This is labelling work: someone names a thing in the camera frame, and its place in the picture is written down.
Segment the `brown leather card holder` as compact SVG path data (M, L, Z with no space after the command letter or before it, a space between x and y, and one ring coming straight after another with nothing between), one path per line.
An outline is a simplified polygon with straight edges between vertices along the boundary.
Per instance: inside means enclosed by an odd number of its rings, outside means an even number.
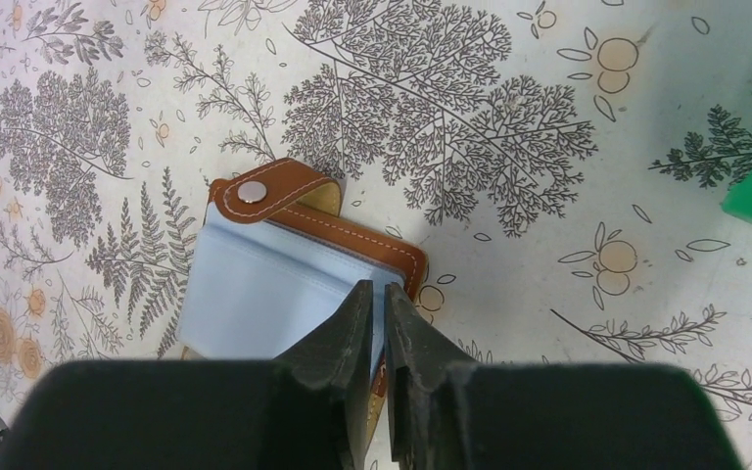
M415 299L423 250L341 217L340 184L285 158L210 187L179 340L207 359L287 358L341 395L343 463L360 468L385 400L385 289Z

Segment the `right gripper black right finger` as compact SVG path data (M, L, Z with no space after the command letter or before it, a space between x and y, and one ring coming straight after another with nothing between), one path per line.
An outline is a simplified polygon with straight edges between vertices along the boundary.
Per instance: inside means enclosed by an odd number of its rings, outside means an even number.
M486 364L384 297L391 454L402 469L738 469L712 404L663 364Z

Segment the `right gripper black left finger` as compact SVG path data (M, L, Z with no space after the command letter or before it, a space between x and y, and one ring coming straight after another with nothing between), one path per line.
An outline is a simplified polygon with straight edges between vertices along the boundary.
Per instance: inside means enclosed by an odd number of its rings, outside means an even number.
M361 469L373 285L271 360L82 360L36 384L0 469Z

